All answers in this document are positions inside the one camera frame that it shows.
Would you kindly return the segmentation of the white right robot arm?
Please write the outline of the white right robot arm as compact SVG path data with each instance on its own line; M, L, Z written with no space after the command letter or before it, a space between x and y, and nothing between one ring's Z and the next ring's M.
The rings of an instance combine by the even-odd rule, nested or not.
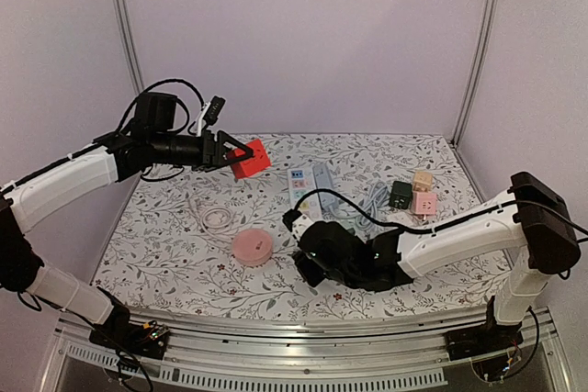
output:
M389 291L452 263L503 249L519 251L494 296L492 318L475 332L485 352L507 341L551 276L568 272L581 258L577 233L564 199L527 172L493 199L441 223L412 228L381 222L384 232L362 241L335 221L313 220L300 206L282 221L298 245L294 263L309 286L323 280L368 292Z

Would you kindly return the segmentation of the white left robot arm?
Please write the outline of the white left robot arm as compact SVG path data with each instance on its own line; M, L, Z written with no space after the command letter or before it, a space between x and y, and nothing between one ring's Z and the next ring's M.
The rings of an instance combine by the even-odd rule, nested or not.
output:
M119 126L50 165L12 181L1 190L1 287L27 293L101 325L102 336L118 350L137 340L127 312L115 299L33 252L26 235L45 218L99 188L123 182L154 165L212 172L249 160L254 151L220 130L210 131L225 104L213 97L195 121L175 128L175 112L185 104L175 95L145 91Z

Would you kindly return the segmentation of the pink cube socket adapter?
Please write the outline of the pink cube socket adapter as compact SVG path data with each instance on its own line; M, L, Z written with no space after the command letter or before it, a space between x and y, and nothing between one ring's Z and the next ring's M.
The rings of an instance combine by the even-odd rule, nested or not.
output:
M437 211L437 194L434 192L413 191L411 211L417 216L434 216Z

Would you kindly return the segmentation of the white cube adapter red print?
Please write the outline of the white cube adapter red print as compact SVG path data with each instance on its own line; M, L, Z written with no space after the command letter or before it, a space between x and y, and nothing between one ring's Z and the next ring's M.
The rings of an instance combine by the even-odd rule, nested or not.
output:
M409 227L413 226L413 217L404 211L390 212L387 216L387 221L400 223Z

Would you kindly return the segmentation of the red cube socket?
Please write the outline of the red cube socket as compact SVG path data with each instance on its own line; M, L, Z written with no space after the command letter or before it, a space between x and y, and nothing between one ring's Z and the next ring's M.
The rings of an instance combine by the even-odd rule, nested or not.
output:
M269 155L260 139L254 139L246 144L253 151L253 156L231 165L236 179L252 177L271 166Z

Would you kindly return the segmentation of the round pink socket base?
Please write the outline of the round pink socket base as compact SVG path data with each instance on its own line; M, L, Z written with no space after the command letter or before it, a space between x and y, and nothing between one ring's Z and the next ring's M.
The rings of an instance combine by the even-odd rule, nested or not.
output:
M232 241L232 256L244 266L263 265L272 254L273 239L265 230L243 230Z

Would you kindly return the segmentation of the white multicolour power strip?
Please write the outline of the white multicolour power strip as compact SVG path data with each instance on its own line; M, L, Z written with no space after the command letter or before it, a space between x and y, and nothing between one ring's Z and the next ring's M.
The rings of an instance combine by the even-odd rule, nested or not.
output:
M296 206L305 195L317 188L311 167L288 169L287 178L289 199L292 206ZM317 194L304 199L300 203L298 211L314 221L322 220L322 208Z

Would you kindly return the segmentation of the dark green cube adapter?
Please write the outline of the dark green cube adapter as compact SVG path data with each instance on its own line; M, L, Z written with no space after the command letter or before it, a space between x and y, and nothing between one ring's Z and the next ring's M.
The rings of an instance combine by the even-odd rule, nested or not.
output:
M389 206L395 209L407 209L413 200L413 186L403 181L394 181L390 190Z

